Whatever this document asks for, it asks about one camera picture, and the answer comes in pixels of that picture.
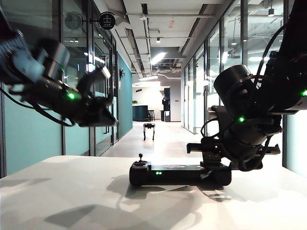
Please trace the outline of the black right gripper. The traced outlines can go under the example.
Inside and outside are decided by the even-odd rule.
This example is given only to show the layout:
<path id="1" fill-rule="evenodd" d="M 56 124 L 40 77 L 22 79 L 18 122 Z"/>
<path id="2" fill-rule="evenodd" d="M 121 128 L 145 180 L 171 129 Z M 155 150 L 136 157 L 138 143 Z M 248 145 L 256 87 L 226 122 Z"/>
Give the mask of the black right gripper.
<path id="1" fill-rule="evenodd" d="M 210 176 L 214 180 L 231 180 L 231 170 L 249 172 L 262 169 L 264 154 L 281 153 L 278 144 L 269 146 L 271 137 L 282 132 L 281 120 L 280 116 L 250 120 L 241 116 L 237 121 L 228 116 L 214 116 L 201 128 L 201 143 L 188 143 L 187 153 L 203 152 L 203 161 L 200 165 L 210 172 Z M 203 130 L 210 122 L 216 122 L 219 131 L 206 136 Z M 237 163 L 231 162 L 229 167 L 221 163 L 220 155 L 253 155 L 253 158 L 241 156 Z"/>

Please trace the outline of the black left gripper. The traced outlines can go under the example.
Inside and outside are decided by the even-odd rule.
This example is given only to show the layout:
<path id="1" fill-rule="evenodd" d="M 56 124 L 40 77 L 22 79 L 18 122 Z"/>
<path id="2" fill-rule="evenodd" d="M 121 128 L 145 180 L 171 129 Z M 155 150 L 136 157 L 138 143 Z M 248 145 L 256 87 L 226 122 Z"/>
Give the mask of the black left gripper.
<path id="1" fill-rule="evenodd" d="M 106 108 L 113 104 L 113 96 L 97 96 L 97 110 L 89 111 L 94 94 L 82 94 L 79 90 L 61 81 L 40 79 L 24 86 L 24 100 L 30 104 L 41 104 L 63 117 L 71 119 L 80 127 L 115 126 L 118 120 Z"/>

